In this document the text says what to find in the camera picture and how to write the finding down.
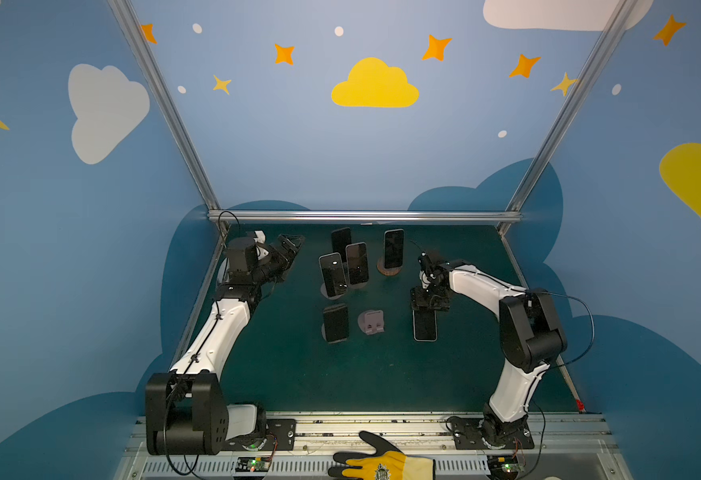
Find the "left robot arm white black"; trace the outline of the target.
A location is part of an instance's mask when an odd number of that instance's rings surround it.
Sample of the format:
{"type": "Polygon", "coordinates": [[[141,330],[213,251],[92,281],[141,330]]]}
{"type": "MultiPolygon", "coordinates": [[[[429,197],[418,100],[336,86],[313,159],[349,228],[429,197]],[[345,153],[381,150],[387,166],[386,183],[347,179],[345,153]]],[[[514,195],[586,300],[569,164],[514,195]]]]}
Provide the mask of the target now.
{"type": "Polygon", "coordinates": [[[206,324],[170,371],[146,383],[146,446],[155,456],[216,455],[268,442],[266,412],[228,404],[220,375],[234,343],[264,296],[262,287],[286,280],[304,236],[280,235],[266,245],[260,231],[228,242],[222,283],[206,324]]]}

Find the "silver phone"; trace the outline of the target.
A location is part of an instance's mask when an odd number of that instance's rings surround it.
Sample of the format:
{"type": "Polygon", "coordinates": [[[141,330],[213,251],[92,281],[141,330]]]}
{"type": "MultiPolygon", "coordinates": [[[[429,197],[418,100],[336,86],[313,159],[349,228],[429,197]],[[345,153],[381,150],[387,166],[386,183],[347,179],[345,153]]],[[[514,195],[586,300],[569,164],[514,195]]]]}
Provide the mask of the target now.
{"type": "Polygon", "coordinates": [[[346,272],[344,272],[344,262],[339,253],[332,252],[330,254],[320,256],[318,259],[320,264],[320,272],[322,272],[322,287],[324,294],[328,299],[336,299],[346,294],[348,290],[348,280],[346,280],[346,272]]]}

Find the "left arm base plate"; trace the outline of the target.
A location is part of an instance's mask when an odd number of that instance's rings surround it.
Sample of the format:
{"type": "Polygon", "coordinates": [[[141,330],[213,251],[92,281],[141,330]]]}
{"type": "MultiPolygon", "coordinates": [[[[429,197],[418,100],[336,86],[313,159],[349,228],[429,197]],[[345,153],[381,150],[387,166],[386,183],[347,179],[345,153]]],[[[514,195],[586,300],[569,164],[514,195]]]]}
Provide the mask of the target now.
{"type": "Polygon", "coordinates": [[[252,435],[224,440],[222,451],[266,452],[292,451],[296,443],[296,420],[294,418],[268,418],[264,430],[252,435]]]}

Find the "grey phone stand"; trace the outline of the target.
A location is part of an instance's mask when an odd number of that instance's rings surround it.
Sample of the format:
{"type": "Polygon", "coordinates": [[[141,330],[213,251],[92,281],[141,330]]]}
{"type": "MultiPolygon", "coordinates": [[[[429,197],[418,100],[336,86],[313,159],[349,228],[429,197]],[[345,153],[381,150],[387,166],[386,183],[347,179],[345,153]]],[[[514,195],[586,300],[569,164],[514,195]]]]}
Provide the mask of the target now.
{"type": "Polygon", "coordinates": [[[384,313],[382,310],[366,310],[359,314],[357,325],[367,336],[384,332],[384,313]]]}

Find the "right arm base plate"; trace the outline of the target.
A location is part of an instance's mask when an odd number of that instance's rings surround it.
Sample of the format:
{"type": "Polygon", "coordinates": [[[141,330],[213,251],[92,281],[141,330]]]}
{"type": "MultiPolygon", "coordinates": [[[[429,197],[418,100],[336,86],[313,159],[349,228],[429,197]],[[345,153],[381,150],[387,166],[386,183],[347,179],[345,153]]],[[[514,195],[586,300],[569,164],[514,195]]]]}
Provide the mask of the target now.
{"type": "Polygon", "coordinates": [[[457,450],[534,448],[526,417],[514,422],[501,422],[493,416],[450,416],[445,420],[445,426],[457,450]]]}

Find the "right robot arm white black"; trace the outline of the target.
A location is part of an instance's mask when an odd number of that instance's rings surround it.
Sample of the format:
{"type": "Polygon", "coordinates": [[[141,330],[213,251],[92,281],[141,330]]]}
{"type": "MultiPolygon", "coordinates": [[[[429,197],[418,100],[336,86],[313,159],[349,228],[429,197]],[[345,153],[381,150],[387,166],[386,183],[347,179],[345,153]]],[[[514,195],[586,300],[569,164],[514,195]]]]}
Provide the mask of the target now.
{"type": "Polygon", "coordinates": [[[483,410],[482,437],[491,445],[508,442],[527,425],[528,405],[545,372],[567,348],[552,294],[499,280],[464,261],[418,257],[420,286],[410,290],[414,332],[434,332],[436,313],[462,295],[490,311],[499,327],[504,364],[483,410]]]}

